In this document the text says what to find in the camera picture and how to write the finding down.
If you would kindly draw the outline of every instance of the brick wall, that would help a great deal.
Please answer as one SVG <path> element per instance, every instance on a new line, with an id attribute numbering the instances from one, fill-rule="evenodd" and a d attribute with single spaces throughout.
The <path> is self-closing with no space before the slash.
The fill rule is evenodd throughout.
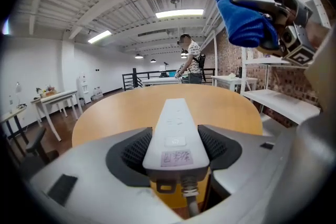
<path id="1" fill-rule="evenodd" d="M 336 19 L 336 12 L 330 5 L 328 0 L 321 0 L 329 20 L 331 23 Z M 218 75 L 228 75 L 230 73 L 236 73 L 238 67 L 242 66 L 242 53 L 241 48 L 229 43 L 227 39 L 226 30 L 223 29 L 217 36 L 217 55 L 218 55 Z M 215 67 L 215 55 L 214 55 L 214 43 L 213 41 L 203 50 L 206 55 L 205 67 Z M 257 50 L 254 51 L 254 58 L 257 58 Z M 268 88 L 270 90 L 278 91 L 291 97 L 303 100 L 313 105 L 318 104 L 316 93 L 313 91 L 309 81 L 303 74 L 304 69 L 298 68 L 269 68 L 269 83 Z M 257 90 L 264 89 L 266 66 L 248 65 L 247 76 L 251 78 L 257 78 Z M 218 83 L 218 86 L 227 88 L 226 85 Z M 263 112 L 269 115 L 271 118 L 280 122 L 286 127 L 296 126 L 297 124 L 283 115 L 269 109 L 264 108 Z"/>

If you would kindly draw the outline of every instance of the shelving unit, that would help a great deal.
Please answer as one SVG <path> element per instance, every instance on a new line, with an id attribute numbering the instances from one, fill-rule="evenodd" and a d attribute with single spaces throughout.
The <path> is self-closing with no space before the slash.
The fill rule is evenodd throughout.
<path id="1" fill-rule="evenodd" d="M 330 23 L 325 12 L 325 9 L 321 3 L 321 0 L 302 0 L 307 3 L 307 5 L 314 11 L 311 19 L 314 22 L 320 23 L 324 27 L 330 28 Z M 288 67 L 288 68 L 307 68 L 309 64 L 298 67 L 294 66 L 291 63 L 282 60 L 277 57 L 268 57 L 268 58 L 257 58 L 257 59 L 247 59 L 246 48 L 242 47 L 242 85 L 246 84 L 246 66 L 247 65 L 266 65 L 267 69 L 270 67 Z M 320 109 L 312 104 L 307 102 L 295 99 L 288 95 L 285 95 L 280 92 L 272 91 L 268 88 L 268 76 L 266 78 L 265 89 L 257 91 L 248 91 L 245 92 L 245 87 L 241 87 L 240 94 L 256 101 L 263 106 L 284 115 L 285 117 L 291 119 L 292 121 L 300 124 L 307 118 L 315 116 L 320 113 Z M 276 122 L 269 116 L 265 114 L 260 115 L 263 122 L 263 129 L 265 135 L 278 135 L 284 126 Z"/>

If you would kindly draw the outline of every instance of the blue cloth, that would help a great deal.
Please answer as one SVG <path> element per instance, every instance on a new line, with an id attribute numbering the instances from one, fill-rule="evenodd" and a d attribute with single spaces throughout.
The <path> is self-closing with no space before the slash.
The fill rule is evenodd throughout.
<path id="1" fill-rule="evenodd" d="M 272 42 L 278 46 L 277 31 L 259 12 L 235 5 L 230 0 L 216 0 L 216 2 L 231 44 L 258 47 L 265 39 L 265 31 L 268 31 Z"/>

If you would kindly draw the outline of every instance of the round wooden table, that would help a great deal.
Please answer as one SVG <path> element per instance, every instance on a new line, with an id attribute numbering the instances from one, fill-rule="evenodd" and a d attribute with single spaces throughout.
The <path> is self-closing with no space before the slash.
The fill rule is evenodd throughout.
<path id="1" fill-rule="evenodd" d="M 107 97 L 77 121 L 72 146 L 142 127 L 156 127 L 166 99 L 184 98 L 196 125 L 209 124 L 243 133 L 262 135 L 259 112 L 246 98 L 223 88 L 198 84 L 171 84 L 139 88 Z M 198 183 L 203 202 L 207 177 Z M 151 183 L 156 192 L 155 183 Z M 171 208 L 186 206 L 181 186 L 171 195 L 156 194 Z"/>

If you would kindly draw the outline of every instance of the gray pants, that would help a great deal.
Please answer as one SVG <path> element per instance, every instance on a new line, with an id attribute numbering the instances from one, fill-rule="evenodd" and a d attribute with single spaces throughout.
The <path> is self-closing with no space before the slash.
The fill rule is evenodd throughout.
<path id="1" fill-rule="evenodd" d="M 202 84 L 202 73 L 189 73 L 188 82 L 183 81 L 183 83 Z"/>

